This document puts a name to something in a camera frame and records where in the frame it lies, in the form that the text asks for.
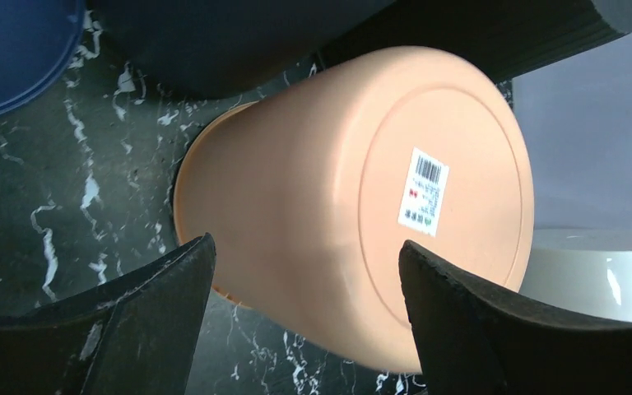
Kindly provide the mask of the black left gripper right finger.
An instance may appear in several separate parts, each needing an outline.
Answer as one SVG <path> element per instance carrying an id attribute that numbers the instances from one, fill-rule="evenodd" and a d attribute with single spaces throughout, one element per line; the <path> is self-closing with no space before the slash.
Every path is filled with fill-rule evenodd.
<path id="1" fill-rule="evenodd" d="M 430 394 L 632 394 L 632 323 L 558 308 L 406 241 L 399 275 Z"/>

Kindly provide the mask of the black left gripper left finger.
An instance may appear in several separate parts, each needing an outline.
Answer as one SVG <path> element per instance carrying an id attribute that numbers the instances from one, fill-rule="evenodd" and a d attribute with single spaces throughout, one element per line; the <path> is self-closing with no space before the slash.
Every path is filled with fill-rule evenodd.
<path id="1" fill-rule="evenodd" d="M 211 235 L 80 294 L 0 317 L 0 394 L 182 394 L 216 264 Z"/>

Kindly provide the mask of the orange plastic bucket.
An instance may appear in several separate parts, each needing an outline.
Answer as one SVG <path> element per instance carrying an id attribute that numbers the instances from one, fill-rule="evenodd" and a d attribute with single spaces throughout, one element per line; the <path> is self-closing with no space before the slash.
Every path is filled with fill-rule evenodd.
<path id="1" fill-rule="evenodd" d="M 457 55 L 404 46 L 216 118 L 182 161 L 173 211 L 181 243 L 215 240 L 225 298 L 342 358 L 417 373 L 403 244 L 518 290 L 534 193 L 495 84 Z"/>

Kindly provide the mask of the dark navy plastic bucket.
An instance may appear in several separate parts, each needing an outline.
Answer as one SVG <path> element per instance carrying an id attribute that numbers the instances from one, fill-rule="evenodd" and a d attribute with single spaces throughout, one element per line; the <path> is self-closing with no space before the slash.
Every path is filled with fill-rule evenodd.
<path id="1" fill-rule="evenodd" d="M 91 6 L 130 63 L 216 99 L 248 91 L 389 6 L 355 0 L 108 0 Z"/>

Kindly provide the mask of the black ribbed plastic bucket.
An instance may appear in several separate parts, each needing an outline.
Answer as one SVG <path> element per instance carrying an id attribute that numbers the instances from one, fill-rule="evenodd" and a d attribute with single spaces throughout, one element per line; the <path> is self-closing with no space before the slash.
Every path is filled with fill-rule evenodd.
<path id="1" fill-rule="evenodd" d="M 632 0 L 396 1 L 322 47 L 324 67 L 394 46 L 454 53 L 501 82 L 632 33 Z"/>

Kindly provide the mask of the light blue plastic bucket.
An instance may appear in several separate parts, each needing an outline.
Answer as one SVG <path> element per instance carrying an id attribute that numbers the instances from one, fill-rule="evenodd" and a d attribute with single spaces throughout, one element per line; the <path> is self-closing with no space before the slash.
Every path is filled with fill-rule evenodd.
<path id="1" fill-rule="evenodd" d="M 0 0 L 0 115 L 60 77 L 81 41 L 85 15 L 83 1 Z"/>

